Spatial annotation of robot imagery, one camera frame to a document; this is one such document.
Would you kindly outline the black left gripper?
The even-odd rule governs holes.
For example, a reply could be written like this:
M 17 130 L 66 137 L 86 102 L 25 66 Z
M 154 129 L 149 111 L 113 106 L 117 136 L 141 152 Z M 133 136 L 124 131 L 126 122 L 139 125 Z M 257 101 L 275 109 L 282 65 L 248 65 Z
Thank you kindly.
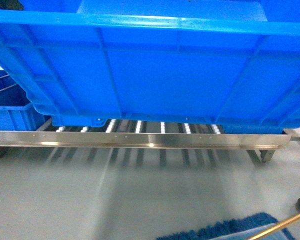
M 23 11 L 24 6 L 18 0 L 0 0 L 0 9 Z

